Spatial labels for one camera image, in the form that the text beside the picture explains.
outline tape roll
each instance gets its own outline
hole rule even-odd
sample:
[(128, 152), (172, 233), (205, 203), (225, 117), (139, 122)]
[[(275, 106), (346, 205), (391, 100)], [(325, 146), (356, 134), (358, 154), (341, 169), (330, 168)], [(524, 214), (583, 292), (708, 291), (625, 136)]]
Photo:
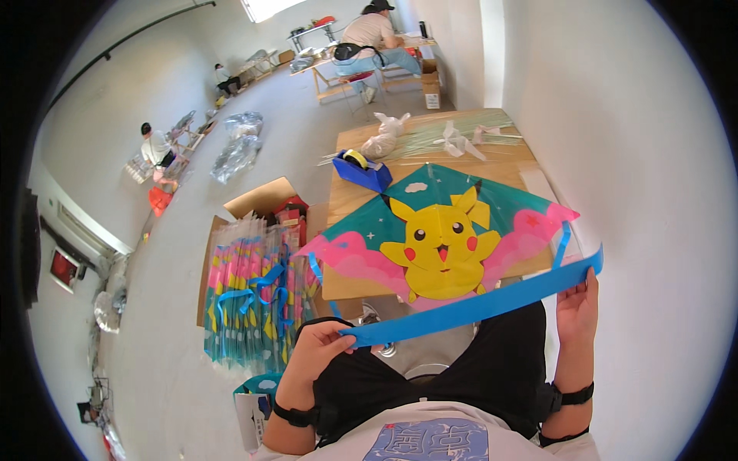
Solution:
[(367, 159), (364, 158), (362, 154), (356, 152), (354, 149), (347, 150), (346, 153), (343, 154), (343, 159), (349, 163), (355, 164), (357, 167), (360, 167), (363, 170), (369, 169)]

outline white cloud print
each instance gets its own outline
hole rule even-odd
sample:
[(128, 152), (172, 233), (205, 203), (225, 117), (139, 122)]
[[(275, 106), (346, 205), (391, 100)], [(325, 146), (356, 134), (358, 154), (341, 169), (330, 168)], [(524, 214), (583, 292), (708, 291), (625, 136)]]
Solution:
[(428, 188), (428, 184), (425, 184), (424, 182), (413, 182), (412, 184), (408, 184), (407, 187), (405, 187), (405, 192), (407, 193), (413, 193), (418, 192), (420, 190), (426, 190)]

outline open cardboard box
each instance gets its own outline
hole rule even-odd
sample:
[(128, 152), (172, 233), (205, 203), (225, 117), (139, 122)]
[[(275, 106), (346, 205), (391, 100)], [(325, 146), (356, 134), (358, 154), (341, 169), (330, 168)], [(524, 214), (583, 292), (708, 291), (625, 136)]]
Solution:
[[(248, 215), (252, 211), (260, 214), (271, 212), (274, 208), (282, 204), (287, 198), (296, 195), (292, 184), (286, 177), (275, 179), (272, 182), (259, 186), (249, 192), (234, 198), (223, 207), (233, 215), (236, 219)], [(306, 236), (308, 241), (322, 232), (328, 225), (328, 204), (315, 204), (308, 208), (307, 212), (307, 229)], [(228, 224), (229, 221), (219, 216), (213, 216), (213, 223), (210, 226), (210, 234), (207, 238), (207, 246), (205, 247), (205, 256), (202, 263), (202, 276), (200, 278), (200, 294), (197, 301), (197, 326), (203, 326), (205, 312), (205, 294), (207, 293), (207, 275), (210, 270), (210, 254), (213, 246), (213, 233), (222, 226)], [(316, 315), (318, 317), (330, 316), (331, 308), (328, 302), (320, 296), (319, 289), (314, 299), (316, 307)], [(355, 319), (362, 315), (361, 299), (346, 299), (337, 302), (338, 308), (344, 319)]]

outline window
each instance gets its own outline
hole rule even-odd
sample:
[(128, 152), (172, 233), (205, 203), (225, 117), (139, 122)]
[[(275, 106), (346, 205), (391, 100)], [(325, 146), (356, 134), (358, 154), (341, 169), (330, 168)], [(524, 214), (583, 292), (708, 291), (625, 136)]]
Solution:
[(262, 22), (271, 18), (282, 10), (302, 3), (305, 0), (241, 0), (249, 19)]

